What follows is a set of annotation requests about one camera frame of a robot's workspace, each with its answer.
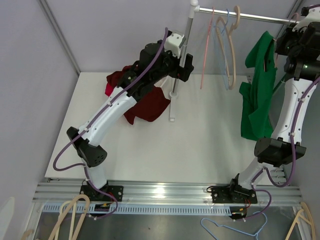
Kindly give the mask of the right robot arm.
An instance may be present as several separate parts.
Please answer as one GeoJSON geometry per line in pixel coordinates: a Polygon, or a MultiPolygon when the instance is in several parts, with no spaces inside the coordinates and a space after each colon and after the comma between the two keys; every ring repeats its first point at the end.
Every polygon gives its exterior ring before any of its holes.
{"type": "Polygon", "coordinates": [[[288,186],[297,160],[307,150],[302,146],[302,128],[310,98],[320,81],[320,22],[303,19],[290,24],[277,39],[275,52],[286,57],[287,79],[280,116],[271,136],[257,140],[252,163],[231,180],[225,197],[230,203],[257,203],[255,183],[263,173],[274,186],[288,186]]]}

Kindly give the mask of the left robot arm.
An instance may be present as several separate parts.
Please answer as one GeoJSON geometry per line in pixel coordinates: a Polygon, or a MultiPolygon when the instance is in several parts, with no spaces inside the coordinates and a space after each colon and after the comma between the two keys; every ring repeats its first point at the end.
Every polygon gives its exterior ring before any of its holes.
{"type": "Polygon", "coordinates": [[[101,141],[116,121],[144,100],[155,88],[155,83],[166,77],[186,82],[192,71],[193,56],[186,55],[181,66],[183,45],[159,40],[149,43],[140,51],[139,59],[121,74],[106,102],[86,123],[69,127],[66,134],[81,158],[86,179],[91,185],[90,195],[97,201],[107,197],[108,178],[102,163],[108,153],[101,141]]]}

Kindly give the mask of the green t shirt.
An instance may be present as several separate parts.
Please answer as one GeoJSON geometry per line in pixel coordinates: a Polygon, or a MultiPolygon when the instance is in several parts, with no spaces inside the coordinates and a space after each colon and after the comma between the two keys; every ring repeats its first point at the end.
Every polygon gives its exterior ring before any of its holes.
{"type": "Polygon", "coordinates": [[[254,68],[251,83],[242,82],[239,88],[242,95],[240,134],[248,140],[269,138],[273,132],[269,110],[277,73],[274,49],[275,40],[265,31],[245,59],[245,66],[254,68]]]}

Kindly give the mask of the maroon t shirt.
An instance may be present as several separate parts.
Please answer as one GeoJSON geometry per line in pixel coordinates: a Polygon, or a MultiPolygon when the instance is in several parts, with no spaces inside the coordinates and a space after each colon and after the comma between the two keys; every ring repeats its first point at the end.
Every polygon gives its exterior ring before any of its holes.
{"type": "MultiPolygon", "coordinates": [[[[131,65],[127,65],[121,71],[115,71],[108,75],[106,77],[107,83],[115,88],[124,73],[131,67],[131,65]]],[[[171,101],[165,97],[163,90],[154,86],[151,92],[124,113],[124,117],[131,125],[134,124],[136,117],[147,122],[153,122],[162,115],[170,103],[171,101]]]]}

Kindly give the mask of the pink wire hanger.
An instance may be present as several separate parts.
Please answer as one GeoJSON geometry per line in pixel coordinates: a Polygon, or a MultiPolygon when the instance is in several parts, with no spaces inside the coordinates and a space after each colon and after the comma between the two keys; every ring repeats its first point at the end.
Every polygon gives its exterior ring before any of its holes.
{"type": "Polygon", "coordinates": [[[212,7],[211,18],[210,18],[210,21],[208,23],[208,28],[207,28],[207,36],[206,36],[206,42],[205,42],[205,48],[204,48],[203,65],[202,65],[201,82],[200,82],[200,89],[201,90],[203,89],[203,86],[204,86],[204,76],[205,76],[205,70],[206,70],[206,62],[207,62],[207,54],[208,54],[208,48],[209,48],[210,35],[211,35],[213,19],[214,19],[214,10],[215,10],[215,8],[212,7]]]}
{"type": "MultiPolygon", "coordinates": [[[[290,15],[290,19],[291,20],[294,20],[294,22],[296,23],[300,18],[300,14],[298,12],[294,12],[290,15]]],[[[273,42],[274,42],[274,46],[276,46],[276,43],[277,43],[277,39],[278,37],[276,38],[273,38],[273,42]]],[[[275,53],[273,54],[273,60],[274,60],[274,67],[277,68],[277,63],[278,63],[278,56],[279,54],[278,53],[275,53]]],[[[267,63],[268,63],[268,60],[266,58],[264,58],[264,61],[263,61],[263,70],[266,72],[267,71],[267,63]]]]}

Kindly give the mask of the beige wooden hanger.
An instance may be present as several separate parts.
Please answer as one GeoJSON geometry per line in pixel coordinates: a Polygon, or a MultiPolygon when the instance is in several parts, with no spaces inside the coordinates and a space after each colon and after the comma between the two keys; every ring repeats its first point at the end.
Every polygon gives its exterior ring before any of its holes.
{"type": "MultiPolygon", "coordinates": [[[[241,11],[240,7],[236,5],[233,10],[238,10],[241,11]]],[[[235,48],[234,48],[234,43],[232,39],[232,33],[234,30],[236,30],[239,26],[240,19],[235,20],[235,22],[230,21],[229,16],[227,18],[224,18],[225,22],[228,19],[228,23],[226,26],[226,31],[225,31],[225,36],[224,36],[224,44],[225,44],[225,54],[227,58],[227,63],[228,63],[228,71],[229,71],[229,90],[232,90],[237,81],[237,73],[236,73],[236,54],[235,54],[235,48]]]]}

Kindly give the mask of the pink t shirt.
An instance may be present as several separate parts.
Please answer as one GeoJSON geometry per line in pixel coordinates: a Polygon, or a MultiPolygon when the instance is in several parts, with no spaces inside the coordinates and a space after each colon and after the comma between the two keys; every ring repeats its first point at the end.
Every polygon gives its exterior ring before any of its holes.
{"type": "Polygon", "coordinates": [[[114,88],[109,83],[106,84],[105,94],[109,97],[113,93],[114,88]]]}

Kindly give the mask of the blue wire hanger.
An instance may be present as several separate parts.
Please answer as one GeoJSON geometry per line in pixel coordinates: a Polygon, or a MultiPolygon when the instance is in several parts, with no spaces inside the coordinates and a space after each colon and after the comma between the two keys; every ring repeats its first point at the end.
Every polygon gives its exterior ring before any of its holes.
{"type": "Polygon", "coordinates": [[[229,80],[230,80],[230,74],[229,74],[229,66],[226,56],[226,47],[224,43],[226,28],[227,28],[227,21],[221,16],[219,16],[214,24],[214,31],[215,31],[215,40],[214,44],[216,47],[216,55],[217,55],[217,61],[220,68],[220,74],[223,79],[223,83],[226,90],[229,90],[229,80]]]}

